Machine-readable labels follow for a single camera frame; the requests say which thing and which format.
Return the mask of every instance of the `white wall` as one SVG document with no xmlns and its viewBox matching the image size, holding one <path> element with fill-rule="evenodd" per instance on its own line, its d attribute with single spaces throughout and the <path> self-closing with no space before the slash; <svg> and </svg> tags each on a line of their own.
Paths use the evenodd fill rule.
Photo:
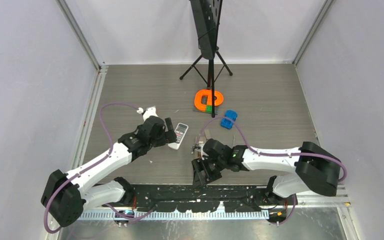
<svg viewBox="0 0 384 240">
<path fill-rule="evenodd" d="M 49 174 L 73 161 L 96 70 L 54 0 L 0 0 L 0 240 L 45 237 Z"/>
<path fill-rule="evenodd" d="M 67 0 L 106 64 L 191 63 L 189 0 Z M 224 0 L 218 46 L 230 63 L 292 62 L 324 0 Z"/>
<path fill-rule="evenodd" d="M 361 239 L 384 239 L 384 0 L 335 1 L 298 73 L 322 146 L 349 170 Z"/>
</svg>

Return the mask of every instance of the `black tripod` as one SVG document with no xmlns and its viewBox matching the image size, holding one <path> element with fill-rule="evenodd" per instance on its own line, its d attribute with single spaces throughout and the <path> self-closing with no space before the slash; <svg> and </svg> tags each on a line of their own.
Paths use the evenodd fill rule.
<svg viewBox="0 0 384 240">
<path fill-rule="evenodd" d="M 214 82 L 217 80 L 217 78 L 219 78 L 219 76 L 220 76 L 220 73 L 222 73 L 222 70 L 224 69 L 224 68 L 226 68 L 227 69 L 227 71 L 229 72 L 229 75 L 230 76 L 232 76 L 233 75 L 233 73 L 232 73 L 232 71 L 229 69 L 229 67 L 228 67 L 228 65 L 226 64 L 226 62 L 225 62 L 225 60 L 223 59 L 223 57 L 222 57 L 222 55 L 220 55 L 220 53 L 219 53 L 219 47 L 217 47 L 216 48 L 216 51 L 215 51 L 215 54 L 217 54 L 217 56 L 218 56 L 218 58 L 221 60 L 221 62 L 223 63 L 223 67 L 220 69 L 220 71 L 218 72 L 218 74 L 217 74 L 217 77 L 215 77 L 215 79 L 214 79 Z M 211 64 L 210 63 L 208 63 L 209 64 L 209 66 L 208 66 L 208 80 L 206 80 L 205 78 L 204 78 L 204 76 L 200 73 L 200 71 L 195 67 L 195 65 L 201 60 L 203 58 L 203 55 L 201 54 L 193 63 L 192 63 L 192 65 L 183 73 L 183 75 L 181 75 L 180 77 L 179 77 L 179 79 L 180 80 L 183 80 L 183 78 L 186 76 L 186 74 L 188 74 L 189 73 L 189 71 L 193 68 L 193 69 L 195 69 L 197 72 L 198 72 L 198 74 L 201 76 L 201 78 L 202 78 L 202 80 L 204 80 L 204 82 L 206 83 L 206 86 L 208 87 L 208 88 L 210 88 L 211 86 L 212 86 L 212 75 L 211 75 Z"/>
</svg>

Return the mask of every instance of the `blue object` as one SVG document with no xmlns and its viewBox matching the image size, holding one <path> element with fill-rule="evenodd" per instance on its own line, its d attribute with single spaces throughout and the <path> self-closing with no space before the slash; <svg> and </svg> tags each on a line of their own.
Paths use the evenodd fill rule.
<svg viewBox="0 0 384 240">
<path fill-rule="evenodd" d="M 238 117 L 238 114 L 235 111 L 232 110 L 227 110 L 226 113 L 224 114 L 225 117 L 232 119 L 233 121 L 236 121 L 236 118 Z M 233 122 L 227 120 L 227 119 L 222 119 L 220 125 L 224 128 L 227 129 L 232 129 L 233 127 Z"/>
</svg>

